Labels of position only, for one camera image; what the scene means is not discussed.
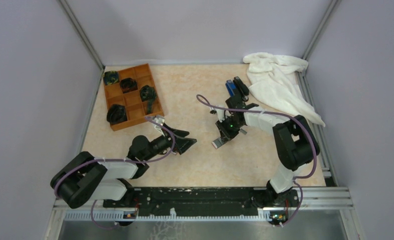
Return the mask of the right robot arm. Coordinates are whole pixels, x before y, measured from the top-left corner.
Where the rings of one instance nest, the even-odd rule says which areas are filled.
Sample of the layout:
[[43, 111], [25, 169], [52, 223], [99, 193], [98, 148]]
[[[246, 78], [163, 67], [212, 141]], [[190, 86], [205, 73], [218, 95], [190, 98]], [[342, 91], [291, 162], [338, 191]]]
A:
[[215, 148], [225, 145], [243, 131], [243, 126], [257, 128], [273, 136], [280, 161], [274, 176], [266, 184], [266, 204], [284, 203], [299, 173], [310, 163], [316, 163], [319, 145], [302, 115], [288, 116], [267, 112], [256, 103], [246, 104], [240, 97], [231, 96], [227, 107], [210, 109], [217, 115], [215, 123], [220, 137], [213, 141]]

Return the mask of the staple box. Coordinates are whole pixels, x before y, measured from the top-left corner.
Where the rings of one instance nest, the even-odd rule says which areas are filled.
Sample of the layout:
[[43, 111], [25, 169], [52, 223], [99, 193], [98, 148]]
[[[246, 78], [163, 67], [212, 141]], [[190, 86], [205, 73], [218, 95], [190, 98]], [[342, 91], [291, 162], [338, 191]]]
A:
[[217, 139], [215, 139], [212, 144], [213, 146], [218, 149], [220, 147], [222, 147], [223, 145], [225, 145], [226, 143], [228, 143], [230, 141], [229, 138], [225, 137], [225, 136], [220, 136]]

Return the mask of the black stapler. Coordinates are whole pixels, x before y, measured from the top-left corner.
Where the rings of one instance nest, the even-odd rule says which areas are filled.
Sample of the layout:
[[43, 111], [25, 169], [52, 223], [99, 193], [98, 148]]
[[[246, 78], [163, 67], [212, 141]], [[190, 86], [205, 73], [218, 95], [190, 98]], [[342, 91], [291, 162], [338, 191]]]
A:
[[249, 89], [246, 84], [243, 83], [240, 77], [236, 76], [233, 79], [233, 83], [240, 92], [241, 98], [244, 102], [249, 100]]

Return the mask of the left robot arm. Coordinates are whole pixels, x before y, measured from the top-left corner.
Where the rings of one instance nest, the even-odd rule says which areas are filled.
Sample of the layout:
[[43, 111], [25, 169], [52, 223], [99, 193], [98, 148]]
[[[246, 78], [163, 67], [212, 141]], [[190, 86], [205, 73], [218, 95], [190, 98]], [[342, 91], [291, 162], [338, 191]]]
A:
[[135, 194], [128, 180], [141, 177], [157, 156], [163, 159], [170, 153], [181, 155], [197, 143], [188, 137], [188, 131], [168, 125], [159, 130], [161, 135], [153, 140], [144, 135], [134, 137], [124, 159], [95, 158], [88, 151], [80, 152], [52, 178], [50, 186], [55, 195], [72, 209], [97, 200], [130, 206]]

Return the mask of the orange wooden divided tray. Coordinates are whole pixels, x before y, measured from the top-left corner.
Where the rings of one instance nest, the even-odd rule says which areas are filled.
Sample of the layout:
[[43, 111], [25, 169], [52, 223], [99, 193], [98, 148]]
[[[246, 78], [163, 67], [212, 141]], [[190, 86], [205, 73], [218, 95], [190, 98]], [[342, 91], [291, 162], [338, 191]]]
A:
[[[128, 93], [122, 93], [120, 82], [113, 85], [104, 85], [103, 82], [107, 111], [113, 104], [119, 104], [126, 107], [127, 121], [116, 125], [109, 124], [113, 131], [119, 131], [144, 123], [145, 117], [165, 115], [149, 64], [145, 63], [114, 71], [119, 73], [120, 81], [125, 78], [135, 79], [138, 89]], [[154, 101], [141, 101], [140, 89], [145, 85], [155, 88], [157, 98]]]

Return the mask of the blue stapler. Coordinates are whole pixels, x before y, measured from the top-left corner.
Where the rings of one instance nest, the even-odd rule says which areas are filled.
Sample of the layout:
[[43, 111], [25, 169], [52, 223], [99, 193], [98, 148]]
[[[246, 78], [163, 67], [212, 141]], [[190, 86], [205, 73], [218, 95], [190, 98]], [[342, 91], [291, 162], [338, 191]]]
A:
[[230, 79], [227, 80], [225, 83], [225, 86], [226, 86], [226, 89], [231, 97], [236, 95], [237, 88], [232, 80], [230, 80]]

